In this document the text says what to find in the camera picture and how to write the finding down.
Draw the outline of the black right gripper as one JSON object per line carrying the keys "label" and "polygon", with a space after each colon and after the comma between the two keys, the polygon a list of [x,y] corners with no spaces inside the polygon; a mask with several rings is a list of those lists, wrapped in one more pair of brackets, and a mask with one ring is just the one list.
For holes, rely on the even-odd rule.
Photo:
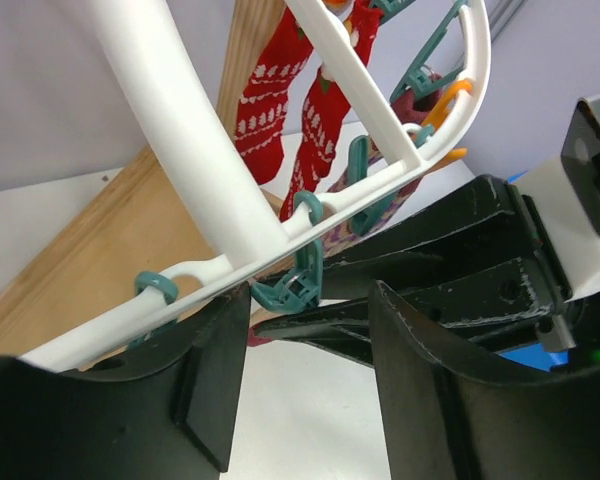
{"label": "black right gripper", "polygon": [[255,340],[308,344],[370,367],[404,333],[408,346],[447,368],[497,366],[497,353],[532,343],[600,346],[600,293],[574,298],[532,198],[490,175],[326,258],[322,293],[466,275],[460,294],[370,294],[265,320]]}

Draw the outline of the white round clip hanger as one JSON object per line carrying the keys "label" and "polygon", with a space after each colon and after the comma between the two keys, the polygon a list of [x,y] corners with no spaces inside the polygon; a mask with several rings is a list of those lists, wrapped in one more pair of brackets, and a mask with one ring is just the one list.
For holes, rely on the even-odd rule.
{"label": "white round clip hanger", "polygon": [[470,94],[459,96],[442,126],[422,146],[410,138],[355,54],[339,19],[319,1],[289,5],[321,59],[386,160],[375,174],[336,192],[321,193],[324,220],[301,206],[280,221],[234,147],[185,51],[163,1],[93,1],[89,5],[112,70],[198,229],[215,250],[205,261],[169,267],[169,278],[190,276],[200,288],[168,303],[157,290],[131,300],[27,352],[25,362],[53,372],[86,365],[165,324],[194,305],[254,277],[318,239],[363,208],[420,177],[455,147],[486,94],[491,34],[486,6],[459,11]]}

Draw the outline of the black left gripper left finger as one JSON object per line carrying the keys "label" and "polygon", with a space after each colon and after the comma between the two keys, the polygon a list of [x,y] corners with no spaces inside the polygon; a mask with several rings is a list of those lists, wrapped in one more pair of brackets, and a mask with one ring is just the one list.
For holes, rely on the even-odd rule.
{"label": "black left gripper left finger", "polygon": [[249,330],[238,287],[86,371],[0,356],[0,479],[216,479]]}

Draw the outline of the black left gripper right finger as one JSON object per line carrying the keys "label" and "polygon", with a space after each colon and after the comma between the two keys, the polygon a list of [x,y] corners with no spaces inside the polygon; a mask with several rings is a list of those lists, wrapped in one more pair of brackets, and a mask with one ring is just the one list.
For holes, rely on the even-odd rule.
{"label": "black left gripper right finger", "polygon": [[447,368],[408,336],[374,360],[393,478],[600,479],[600,364]]}

